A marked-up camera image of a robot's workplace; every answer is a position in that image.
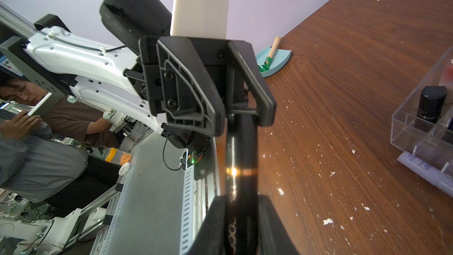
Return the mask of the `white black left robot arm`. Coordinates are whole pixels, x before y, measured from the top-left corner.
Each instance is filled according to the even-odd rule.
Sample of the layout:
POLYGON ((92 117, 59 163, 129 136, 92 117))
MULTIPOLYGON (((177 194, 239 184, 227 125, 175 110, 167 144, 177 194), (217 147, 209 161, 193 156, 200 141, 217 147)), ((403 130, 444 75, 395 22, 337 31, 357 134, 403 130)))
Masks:
POLYGON ((104 0, 101 20, 120 47, 76 36, 55 15, 30 23, 1 5, 1 24, 14 32, 1 52, 53 96, 127 115, 177 148, 201 151, 224 132, 256 140, 277 103, 252 45, 226 38, 228 5, 104 0))

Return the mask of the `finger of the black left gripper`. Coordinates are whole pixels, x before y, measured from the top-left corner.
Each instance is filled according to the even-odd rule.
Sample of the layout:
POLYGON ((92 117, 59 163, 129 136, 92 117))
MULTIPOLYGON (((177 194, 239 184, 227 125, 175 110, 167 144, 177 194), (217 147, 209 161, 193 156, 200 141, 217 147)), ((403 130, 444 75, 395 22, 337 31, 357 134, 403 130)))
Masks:
POLYGON ((277 102, 258 69, 252 45, 231 40, 227 47, 226 113, 251 114, 258 126, 272 126, 277 102))
POLYGON ((157 41, 162 94, 169 126, 218 137, 225 130, 225 106, 207 66, 223 63, 225 40, 162 37, 157 41))

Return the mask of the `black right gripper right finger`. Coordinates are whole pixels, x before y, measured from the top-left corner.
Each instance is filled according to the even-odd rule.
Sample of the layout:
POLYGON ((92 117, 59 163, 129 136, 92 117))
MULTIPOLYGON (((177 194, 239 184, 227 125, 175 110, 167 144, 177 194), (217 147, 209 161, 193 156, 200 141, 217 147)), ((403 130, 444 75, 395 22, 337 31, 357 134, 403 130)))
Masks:
POLYGON ((269 196, 258 196, 258 254, 299 255, 269 196))

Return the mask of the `black gold lipstick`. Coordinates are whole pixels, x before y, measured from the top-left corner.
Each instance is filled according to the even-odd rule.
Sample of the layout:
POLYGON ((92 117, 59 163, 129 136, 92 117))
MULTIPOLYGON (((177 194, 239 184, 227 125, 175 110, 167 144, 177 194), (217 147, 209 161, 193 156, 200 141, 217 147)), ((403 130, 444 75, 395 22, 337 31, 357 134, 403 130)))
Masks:
POLYGON ((438 122, 448 91, 445 86, 426 86, 422 89, 416 113, 415 127, 429 132, 438 122))
POLYGON ((230 115, 226 133, 225 254, 254 255, 258 246, 258 145, 255 117, 230 115))

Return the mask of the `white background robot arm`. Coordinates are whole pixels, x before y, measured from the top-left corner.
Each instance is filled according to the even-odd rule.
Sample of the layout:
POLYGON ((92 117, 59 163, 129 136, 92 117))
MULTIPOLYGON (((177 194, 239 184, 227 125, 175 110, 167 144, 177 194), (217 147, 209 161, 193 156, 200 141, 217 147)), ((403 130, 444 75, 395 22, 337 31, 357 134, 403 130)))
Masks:
POLYGON ((105 227, 106 216, 107 210, 98 207, 31 223, 1 218, 1 254, 58 255, 95 237, 105 227))

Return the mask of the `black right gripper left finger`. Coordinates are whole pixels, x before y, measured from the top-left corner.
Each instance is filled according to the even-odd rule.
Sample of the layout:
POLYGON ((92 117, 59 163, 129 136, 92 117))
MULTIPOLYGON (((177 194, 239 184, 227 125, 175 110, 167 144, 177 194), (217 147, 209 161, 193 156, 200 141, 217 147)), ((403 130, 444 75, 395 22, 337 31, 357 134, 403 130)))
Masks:
POLYGON ((223 255, 225 196, 216 196, 193 242, 189 255, 223 255))

